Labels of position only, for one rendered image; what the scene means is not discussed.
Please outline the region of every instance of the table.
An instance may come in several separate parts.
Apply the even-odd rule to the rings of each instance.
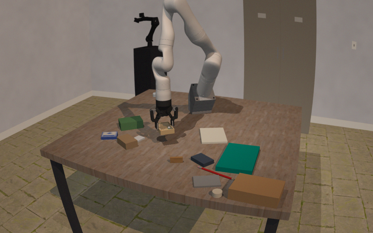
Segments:
[[[81,127],[40,150],[51,160],[54,177],[70,226],[81,227],[74,209],[62,165],[111,183],[150,195],[212,208],[220,211],[268,218],[265,233],[275,233],[278,221],[289,220],[299,160],[302,108],[230,97],[216,97],[210,114],[189,114],[188,93],[172,92],[172,106],[178,106],[175,134],[160,136],[151,121],[149,109],[155,108],[154,90],[147,90],[99,115]],[[144,128],[120,131],[118,118],[141,116]],[[159,122],[170,121],[162,117]],[[192,176],[212,175],[197,168],[190,157],[203,153],[214,159],[207,169],[215,171],[224,144],[201,144],[199,128],[223,127],[229,143],[260,146],[253,175],[284,180],[279,208],[267,208],[213,198],[214,187],[193,188]],[[146,137],[139,146],[125,150],[116,140],[100,140],[102,132],[118,131]],[[182,156],[183,163],[170,163]],[[238,174],[222,172],[236,178]],[[220,177],[222,187],[227,178]]]

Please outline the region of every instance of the white baseboard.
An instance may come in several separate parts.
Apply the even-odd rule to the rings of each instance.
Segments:
[[[11,136],[12,134],[15,134],[53,114],[56,114],[59,111],[62,111],[72,105],[75,105],[76,103],[87,99],[91,96],[100,96],[100,97],[109,97],[109,98],[116,98],[116,99],[131,99],[135,97],[134,94],[126,94],[126,93],[113,93],[113,92],[103,92],[103,91],[89,91],[86,94],[82,94],[79,97],[76,97],[74,99],[71,99],[61,105],[58,105],[46,112],[41,113],[38,116],[35,116],[27,121],[22,122],[21,124],[18,124],[9,130],[6,130],[2,133],[0,133],[0,141]],[[326,125],[333,125],[333,126],[339,126],[339,127],[346,127],[346,128],[357,128],[362,130],[369,130],[373,131],[373,124],[365,124],[365,123],[358,123],[353,121],[343,121],[343,120],[337,120],[337,119],[331,119],[331,118],[325,118],[325,117],[311,117],[312,123],[317,124],[326,124]]]
[[[353,121],[344,121],[332,118],[325,118],[321,116],[312,116],[311,122],[316,124],[325,124],[325,125],[333,125],[339,127],[346,127],[346,128],[357,128],[361,130],[369,130],[373,131],[373,124],[366,124],[366,123],[359,123]]]

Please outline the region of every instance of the green box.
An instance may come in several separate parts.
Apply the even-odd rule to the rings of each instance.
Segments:
[[[121,131],[143,128],[143,120],[140,116],[119,118],[119,128]]]
[[[215,171],[253,174],[260,147],[229,143],[215,166]]]

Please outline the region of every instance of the table leg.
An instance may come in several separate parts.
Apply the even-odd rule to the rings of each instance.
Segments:
[[[58,192],[62,205],[64,206],[65,214],[67,215],[68,222],[70,223],[73,233],[83,233],[82,228],[77,218],[76,210],[74,209],[73,201],[71,200],[70,190],[65,180],[64,169],[61,163],[50,160],[51,167],[53,168],[54,178],[56,179]]]
[[[265,233],[276,233],[278,219],[268,218],[265,227]]]

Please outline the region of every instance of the stone tile floor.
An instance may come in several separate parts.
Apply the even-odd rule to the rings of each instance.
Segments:
[[[40,148],[124,102],[90,97],[0,141],[0,233],[71,233]],[[266,218],[199,208],[64,166],[84,233],[260,233]],[[277,233],[373,233],[373,132],[311,123]]]

